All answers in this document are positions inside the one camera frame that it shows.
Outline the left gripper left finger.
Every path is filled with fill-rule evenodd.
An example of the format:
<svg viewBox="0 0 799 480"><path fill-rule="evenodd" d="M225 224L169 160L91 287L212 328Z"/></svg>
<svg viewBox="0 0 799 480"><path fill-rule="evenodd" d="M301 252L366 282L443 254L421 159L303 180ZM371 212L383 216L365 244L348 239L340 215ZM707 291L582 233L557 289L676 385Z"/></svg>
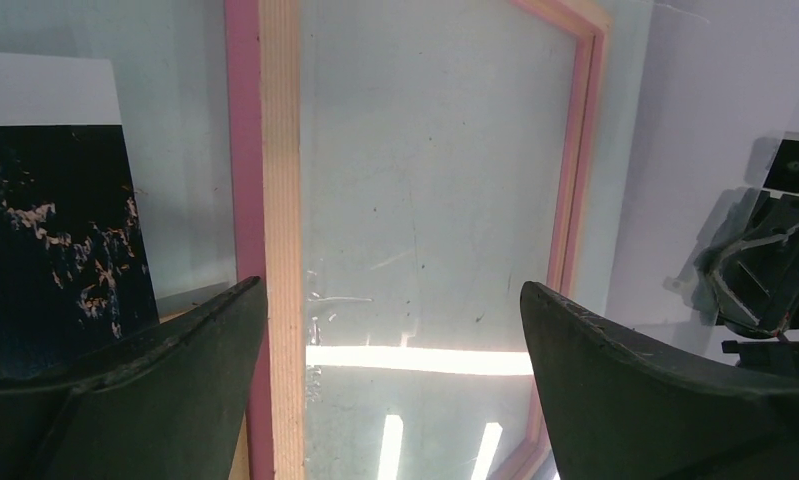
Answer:
<svg viewBox="0 0 799 480"><path fill-rule="evenodd" d="M263 334L250 277L74 363L0 380L0 479L225 479Z"/></svg>

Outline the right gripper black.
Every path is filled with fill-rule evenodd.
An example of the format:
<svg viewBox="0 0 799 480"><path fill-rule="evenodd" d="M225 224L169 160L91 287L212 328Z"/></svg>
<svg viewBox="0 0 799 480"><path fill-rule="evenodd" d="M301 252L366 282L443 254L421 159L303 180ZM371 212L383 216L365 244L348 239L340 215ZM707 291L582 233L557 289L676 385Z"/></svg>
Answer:
<svg viewBox="0 0 799 480"><path fill-rule="evenodd" d="M799 196L760 192L743 231L712 248L702 274L717 319L747 341L725 340L735 366L799 379Z"/></svg>

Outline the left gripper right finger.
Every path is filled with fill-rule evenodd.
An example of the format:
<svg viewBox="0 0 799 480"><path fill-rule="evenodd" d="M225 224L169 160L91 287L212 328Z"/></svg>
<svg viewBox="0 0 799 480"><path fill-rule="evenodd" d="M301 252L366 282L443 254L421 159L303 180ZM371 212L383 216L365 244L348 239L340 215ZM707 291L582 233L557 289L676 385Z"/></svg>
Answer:
<svg viewBox="0 0 799 480"><path fill-rule="evenodd" d="M538 282L520 311L564 479L799 479L799 379L722 364Z"/></svg>

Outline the pink wooden picture frame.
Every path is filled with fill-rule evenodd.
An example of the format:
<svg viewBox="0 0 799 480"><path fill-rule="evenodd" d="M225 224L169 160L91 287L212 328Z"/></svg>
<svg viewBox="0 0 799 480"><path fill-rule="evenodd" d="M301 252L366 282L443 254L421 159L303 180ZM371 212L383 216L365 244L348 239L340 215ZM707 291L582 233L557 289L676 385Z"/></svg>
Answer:
<svg viewBox="0 0 799 480"><path fill-rule="evenodd" d="M527 1L576 40L548 284L575 280L583 203L613 28L594 1ZM225 5L237 273L268 279L269 326L247 408L255 479L302 479L305 346L300 172L300 5Z"/></svg>

